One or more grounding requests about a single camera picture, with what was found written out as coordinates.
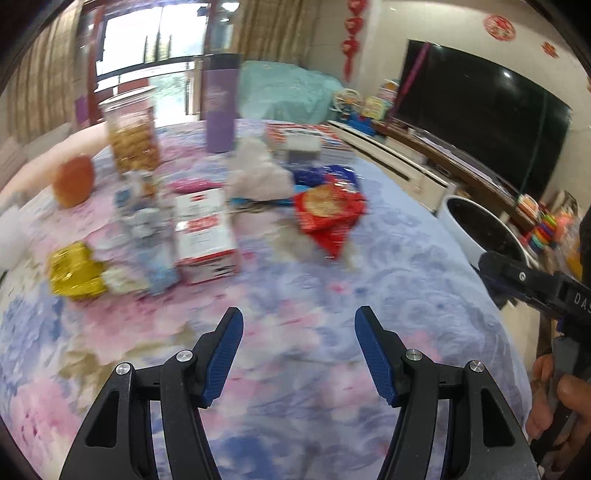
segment metal screw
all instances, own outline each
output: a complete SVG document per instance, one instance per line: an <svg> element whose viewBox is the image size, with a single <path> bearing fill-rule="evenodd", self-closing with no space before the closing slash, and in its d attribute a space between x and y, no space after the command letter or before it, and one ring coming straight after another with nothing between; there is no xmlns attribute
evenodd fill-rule
<svg viewBox="0 0 591 480"><path fill-rule="evenodd" d="M179 362L188 362L193 358L193 352L191 350L181 350L177 353L177 360Z"/></svg>
<svg viewBox="0 0 591 480"><path fill-rule="evenodd" d="M470 369L476 373L483 372L484 368L484 364L478 360L472 360L472 362L470 362Z"/></svg>
<svg viewBox="0 0 591 480"><path fill-rule="evenodd" d="M126 373L129 373L129 370L131 370L130 364L119 364L115 368L117 375L125 375Z"/></svg>
<svg viewBox="0 0 591 480"><path fill-rule="evenodd" d="M412 360L413 362L416 362L423 358L423 354L420 350L417 350L416 348L411 348L407 350L407 358L409 360Z"/></svg>

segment black tv screen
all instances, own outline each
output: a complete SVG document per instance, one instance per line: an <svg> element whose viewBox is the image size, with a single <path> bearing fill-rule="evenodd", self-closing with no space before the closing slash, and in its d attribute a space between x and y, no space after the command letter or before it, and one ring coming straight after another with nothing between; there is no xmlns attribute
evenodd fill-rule
<svg viewBox="0 0 591 480"><path fill-rule="evenodd" d="M415 40L408 42L394 112L536 200L550 180L571 118L568 105L512 70Z"/></svg>

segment curtain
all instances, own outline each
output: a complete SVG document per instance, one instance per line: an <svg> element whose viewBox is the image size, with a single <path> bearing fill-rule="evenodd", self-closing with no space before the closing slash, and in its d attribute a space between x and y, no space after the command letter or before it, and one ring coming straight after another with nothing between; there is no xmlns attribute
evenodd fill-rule
<svg viewBox="0 0 591 480"><path fill-rule="evenodd" d="M8 130L27 144L74 121L74 50L83 0L74 0L27 50L8 83Z"/></svg>
<svg viewBox="0 0 591 480"><path fill-rule="evenodd" d="M243 0L232 35L232 51L244 60L303 65L319 10L318 0Z"/></svg>

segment human hand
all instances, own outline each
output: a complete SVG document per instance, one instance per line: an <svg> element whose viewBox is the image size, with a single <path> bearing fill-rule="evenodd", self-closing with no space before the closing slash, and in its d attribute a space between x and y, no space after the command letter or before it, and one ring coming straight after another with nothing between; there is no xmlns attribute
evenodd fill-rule
<svg viewBox="0 0 591 480"><path fill-rule="evenodd" d="M548 405L548 386L553 374L552 355L543 355L535 361L531 380L532 407L525 424L525 431L532 439L539 439L552 425L553 414ZM591 433L591 385L572 375L564 375L558 382L556 392L565 407L579 414L568 438L558 437L556 441L557 445L564 443L554 458L553 470L562 471L576 456Z"/></svg>

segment water bottle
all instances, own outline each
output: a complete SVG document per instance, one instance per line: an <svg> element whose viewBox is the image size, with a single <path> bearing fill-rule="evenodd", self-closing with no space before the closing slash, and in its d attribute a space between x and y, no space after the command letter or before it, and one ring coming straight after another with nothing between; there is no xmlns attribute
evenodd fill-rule
<svg viewBox="0 0 591 480"><path fill-rule="evenodd" d="M235 53L205 55L203 60L204 105L207 152L233 149L242 56Z"/></svg>

